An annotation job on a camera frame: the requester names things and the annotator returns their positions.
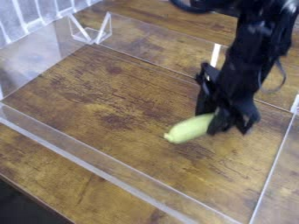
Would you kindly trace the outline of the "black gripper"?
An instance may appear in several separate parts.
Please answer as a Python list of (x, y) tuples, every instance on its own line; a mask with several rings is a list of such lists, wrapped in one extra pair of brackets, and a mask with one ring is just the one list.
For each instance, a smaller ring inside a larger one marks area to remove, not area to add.
[[(260, 121), (253, 95), (291, 47), (299, 0), (237, 0), (234, 9), (238, 12), (236, 37), (222, 67), (218, 71), (202, 62), (194, 76), (200, 86), (194, 115), (216, 110), (208, 126), (212, 136), (232, 127), (245, 135)], [(217, 107), (213, 97), (216, 80), (228, 100), (224, 107)]]

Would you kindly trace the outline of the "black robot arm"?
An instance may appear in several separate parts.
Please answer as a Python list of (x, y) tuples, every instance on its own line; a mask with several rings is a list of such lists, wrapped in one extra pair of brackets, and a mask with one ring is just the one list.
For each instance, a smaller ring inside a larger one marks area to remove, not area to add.
[(232, 11), (237, 14), (236, 36), (221, 68), (200, 64), (194, 80), (200, 85), (194, 114), (212, 113), (206, 133), (234, 127), (245, 134), (260, 120), (253, 96), (292, 44), (299, 0), (169, 0), (193, 14)]

